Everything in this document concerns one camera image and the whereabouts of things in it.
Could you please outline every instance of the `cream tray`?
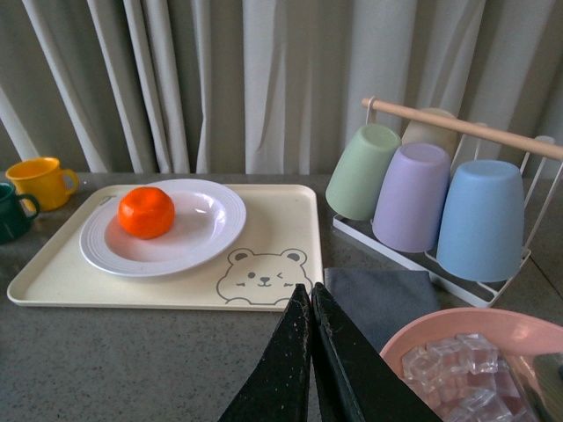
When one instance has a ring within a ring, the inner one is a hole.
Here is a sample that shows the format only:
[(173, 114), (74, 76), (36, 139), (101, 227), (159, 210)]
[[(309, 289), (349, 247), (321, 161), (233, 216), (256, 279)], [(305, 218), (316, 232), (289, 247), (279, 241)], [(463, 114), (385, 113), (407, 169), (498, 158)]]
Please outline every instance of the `cream tray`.
[[(323, 281), (317, 198), (300, 185), (229, 185), (245, 203), (245, 226), (229, 248), (199, 266), (140, 278), (100, 270), (82, 255), (80, 233), (97, 207), (133, 187), (108, 186), (91, 195), (11, 282), (10, 300), (20, 306), (284, 310), (296, 283), (310, 292)], [(252, 282), (266, 278), (269, 287)]]

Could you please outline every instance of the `mug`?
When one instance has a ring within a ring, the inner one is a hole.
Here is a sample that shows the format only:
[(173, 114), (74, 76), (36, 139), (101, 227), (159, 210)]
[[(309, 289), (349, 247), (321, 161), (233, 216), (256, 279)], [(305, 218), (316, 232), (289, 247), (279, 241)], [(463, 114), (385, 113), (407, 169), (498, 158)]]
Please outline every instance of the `mug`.
[[(65, 176), (72, 185), (67, 187)], [(72, 170), (62, 170), (57, 158), (41, 156), (15, 164), (6, 171), (6, 177), (16, 186), (19, 193), (29, 193), (40, 203), (41, 211), (52, 211), (63, 206), (78, 188), (78, 177)], [(25, 200), (27, 208), (34, 205)]]
[(400, 137), (386, 126), (361, 127), (336, 164), (326, 188), (328, 205), (350, 220), (370, 220), (387, 167), (400, 144)]
[[(20, 201), (30, 200), (34, 204), (33, 214), (27, 215)], [(32, 220), (40, 212), (39, 202), (30, 194), (16, 194), (11, 183), (0, 183), (0, 244), (10, 242), (26, 233)]]
[(434, 248), (450, 184), (450, 156), (427, 143), (402, 145), (391, 160), (379, 194), (372, 230), (402, 252)]
[(504, 281), (518, 274), (524, 232), (523, 181), (507, 162), (461, 164), (446, 199), (436, 259), (469, 281)]
[[(456, 118), (452, 113), (441, 108), (422, 108), (421, 111), (448, 117), (450, 119)], [(456, 140), (457, 132), (455, 130), (429, 125), (428, 123), (422, 123), (416, 120), (409, 122), (402, 137), (403, 145), (412, 142), (424, 142), (436, 145), (448, 153), (450, 160), (453, 160), (456, 153)]]

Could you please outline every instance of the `orange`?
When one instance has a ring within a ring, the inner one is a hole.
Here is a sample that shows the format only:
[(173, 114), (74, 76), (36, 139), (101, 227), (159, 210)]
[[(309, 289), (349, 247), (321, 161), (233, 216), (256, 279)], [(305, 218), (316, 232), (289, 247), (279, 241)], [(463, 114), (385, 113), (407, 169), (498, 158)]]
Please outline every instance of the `orange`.
[(162, 189), (137, 187), (121, 199), (117, 217), (129, 235), (152, 239), (166, 233), (174, 223), (174, 203)]

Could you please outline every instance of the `yellow mug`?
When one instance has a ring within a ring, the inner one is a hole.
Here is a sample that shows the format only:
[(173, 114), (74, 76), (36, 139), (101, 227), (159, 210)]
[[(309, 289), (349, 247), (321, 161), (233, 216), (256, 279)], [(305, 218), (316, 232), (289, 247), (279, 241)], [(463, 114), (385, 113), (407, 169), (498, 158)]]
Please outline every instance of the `yellow mug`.
[[(67, 176), (72, 182), (68, 188)], [(78, 188), (78, 177), (72, 170), (61, 169), (61, 163), (51, 156), (40, 156), (14, 164), (6, 171), (6, 177), (20, 194), (29, 193), (40, 203), (41, 211), (52, 211), (63, 206)], [(30, 211), (35, 211), (31, 201), (24, 200)]]

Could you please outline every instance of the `plate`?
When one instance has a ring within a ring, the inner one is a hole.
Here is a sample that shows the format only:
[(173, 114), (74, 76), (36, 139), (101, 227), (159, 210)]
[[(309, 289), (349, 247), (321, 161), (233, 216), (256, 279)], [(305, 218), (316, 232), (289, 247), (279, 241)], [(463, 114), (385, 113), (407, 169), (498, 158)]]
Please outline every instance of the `plate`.
[(123, 195), (111, 198), (92, 213), (80, 234), (80, 250), (93, 266), (128, 277), (176, 273), (224, 251), (245, 226), (245, 203), (226, 186), (195, 179), (149, 186), (172, 198), (176, 209), (172, 228), (150, 240), (133, 237), (117, 221)]
[(398, 331), (381, 357), (401, 376), (401, 357), (428, 341), (480, 332), (503, 352), (536, 355), (563, 352), (563, 327), (539, 318), (503, 309), (456, 308), (422, 316)]

